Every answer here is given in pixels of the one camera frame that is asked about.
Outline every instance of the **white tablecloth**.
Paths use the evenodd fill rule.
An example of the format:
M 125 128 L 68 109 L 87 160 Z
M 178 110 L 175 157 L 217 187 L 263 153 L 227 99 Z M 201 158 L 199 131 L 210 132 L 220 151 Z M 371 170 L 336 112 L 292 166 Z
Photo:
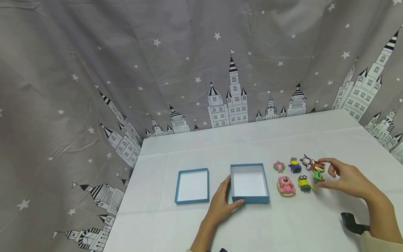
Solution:
M 210 198 L 230 172 L 230 164 L 264 164 L 270 204 L 245 205 L 217 230 L 212 252 L 358 251 L 359 237 L 343 228 L 340 213 L 369 224 L 362 200 L 319 188 L 291 198 L 280 196 L 272 164 L 289 164 L 304 154 L 335 157 L 355 165 L 395 205 L 403 228 L 403 167 L 344 110 L 246 123 L 147 138 L 110 233 L 105 252 L 170 251 L 190 248 L 209 203 L 177 206 L 180 170 L 208 168 Z M 302 173 L 312 181 L 312 173 Z M 297 177 L 289 168 L 297 186 Z M 332 178 L 326 173 L 325 179 Z

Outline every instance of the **white star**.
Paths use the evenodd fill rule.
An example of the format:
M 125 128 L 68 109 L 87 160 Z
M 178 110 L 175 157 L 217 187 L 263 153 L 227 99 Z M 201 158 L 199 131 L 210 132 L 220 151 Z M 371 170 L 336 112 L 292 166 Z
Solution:
M 70 216 L 75 214 L 75 209 L 70 209 L 70 212 L 68 212 L 67 214 L 70 215 Z
M 342 57 L 343 57 L 344 59 L 346 59 L 347 57 L 350 57 L 350 52 L 344 52 L 343 55 L 342 55 Z
M 20 208 L 20 211 L 23 210 L 24 208 L 28 208 L 28 203 L 30 202 L 30 200 L 23 200 L 23 202 L 21 204 L 18 204 L 17 207 Z
M 73 80 L 78 81 L 78 77 L 75 74 L 72 74 L 71 77 L 73 77 Z
M 336 5 L 336 3 L 330 5 L 330 7 L 328 8 L 329 12 L 335 8 L 335 5 Z
M 215 33 L 215 32 L 214 32 L 214 34 L 215 34 L 214 38 L 215 38 L 216 40 L 218 40 L 219 38 L 221 38 L 221 37 L 220 37 L 220 33 Z
M 154 45 L 156 45 L 158 47 L 159 44 L 161 44 L 161 42 L 159 42 L 158 39 L 154 40 Z

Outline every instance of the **finger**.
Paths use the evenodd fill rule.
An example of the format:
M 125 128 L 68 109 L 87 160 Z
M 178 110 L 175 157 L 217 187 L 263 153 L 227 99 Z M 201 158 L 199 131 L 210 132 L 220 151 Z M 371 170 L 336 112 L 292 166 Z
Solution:
M 336 177 L 336 168 L 333 165 L 330 165 L 329 169 L 328 169 L 328 173 L 330 176 L 332 176 L 333 178 Z
M 226 193 L 230 179 L 231 179 L 231 175 L 228 175 L 228 177 L 222 182 L 221 191 Z
M 222 187 L 224 186 L 225 181 L 227 181 L 230 177 L 231 177 L 231 175 L 228 175 L 228 177 L 223 182 L 221 182 L 220 186 L 217 189 L 218 192 L 221 191 Z
M 238 207 L 240 207 L 243 203 L 245 203 L 244 199 L 240 199 L 235 201 L 234 203 L 232 203 L 231 205 L 228 205 L 228 208 L 232 211 L 234 211 L 235 209 L 237 209 Z
M 345 164 L 335 158 L 321 158 L 318 160 L 319 162 L 326 162 L 326 163 L 331 163 L 337 168 L 342 168 L 342 166 Z
M 335 189 L 335 190 L 338 190 L 340 188 L 339 182 L 332 182 L 332 181 L 319 182 L 316 185 L 318 187 Z

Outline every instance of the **blue box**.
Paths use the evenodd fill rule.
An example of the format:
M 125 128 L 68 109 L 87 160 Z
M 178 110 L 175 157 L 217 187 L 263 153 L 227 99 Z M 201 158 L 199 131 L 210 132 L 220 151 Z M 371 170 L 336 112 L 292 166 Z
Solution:
M 244 199 L 245 204 L 268 204 L 269 187 L 262 163 L 231 165 L 232 201 Z
M 175 203 L 210 202 L 210 175 L 207 168 L 179 171 Z

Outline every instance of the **gray curtain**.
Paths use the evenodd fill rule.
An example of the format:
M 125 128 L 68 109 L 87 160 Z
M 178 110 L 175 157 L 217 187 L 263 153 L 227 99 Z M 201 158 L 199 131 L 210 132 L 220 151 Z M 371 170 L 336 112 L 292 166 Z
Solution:
M 403 162 L 402 23 L 400 0 L 1 0 L 2 251 L 103 251 L 147 137 L 346 109 Z

